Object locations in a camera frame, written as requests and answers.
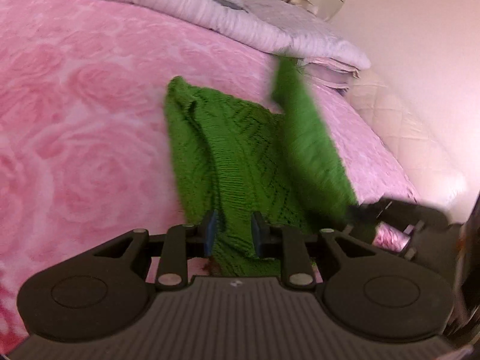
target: ribbed black surface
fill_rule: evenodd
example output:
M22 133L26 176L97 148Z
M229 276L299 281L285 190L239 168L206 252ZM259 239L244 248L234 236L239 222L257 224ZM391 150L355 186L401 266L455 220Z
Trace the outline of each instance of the ribbed black surface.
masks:
M95 342L64 344L32 336L11 360L433 360L450 351L439 338L390 345L330 321L313 295L274 278L198 277L164 292L135 325Z

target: white pillow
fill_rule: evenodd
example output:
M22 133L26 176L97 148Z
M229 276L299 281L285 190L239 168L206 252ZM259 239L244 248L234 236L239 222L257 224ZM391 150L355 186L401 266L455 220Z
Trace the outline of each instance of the white pillow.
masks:
M464 175L406 102L372 70L361 73L345 98L393 153L422 200L451 208L466 189Z
M296 5L282 0L245 0L245 10L292 37L289 53L301 58L326 57L363 70L370 68L366 54L334 34L327 24Z

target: folded white sheet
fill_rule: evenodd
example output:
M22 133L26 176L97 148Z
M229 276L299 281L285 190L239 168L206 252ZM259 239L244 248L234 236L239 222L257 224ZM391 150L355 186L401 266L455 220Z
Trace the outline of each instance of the folded white sheet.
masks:
M299 37L271 25L256 15L234 10L213 0L114 0L134 3L198 26L214 30L231 39L270 54L293 57L328 57L358 69L366 69L370 62L363 52L351 47L331 47L329 44L302 42Z

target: pink bedspread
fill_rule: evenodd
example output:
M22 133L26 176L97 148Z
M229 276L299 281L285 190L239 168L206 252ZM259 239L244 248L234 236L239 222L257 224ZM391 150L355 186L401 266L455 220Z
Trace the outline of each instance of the pink bedspread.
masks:
M135 227L182 223L162 112L182 75L266 106L273 59L128 4L0 0L0 352L26 336L32 274ZM393 156L336 93L314 87L360 201L414 197ZM377 242L388 244L382 232ZM191 273L201 273L193 261Z

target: green knitted sweater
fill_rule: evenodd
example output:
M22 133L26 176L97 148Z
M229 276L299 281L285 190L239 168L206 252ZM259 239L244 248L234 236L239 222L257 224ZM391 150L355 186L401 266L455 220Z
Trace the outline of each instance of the green knitted sweater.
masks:
M280 60L273 98L284 114L174 78L166 95L172 162L186 218L221 213L214 259L222 275L278 275L278 261L260 260L250 220L311 233L342 222L355 194L326 127L294 63ZM371 242L374 230L362 238Z

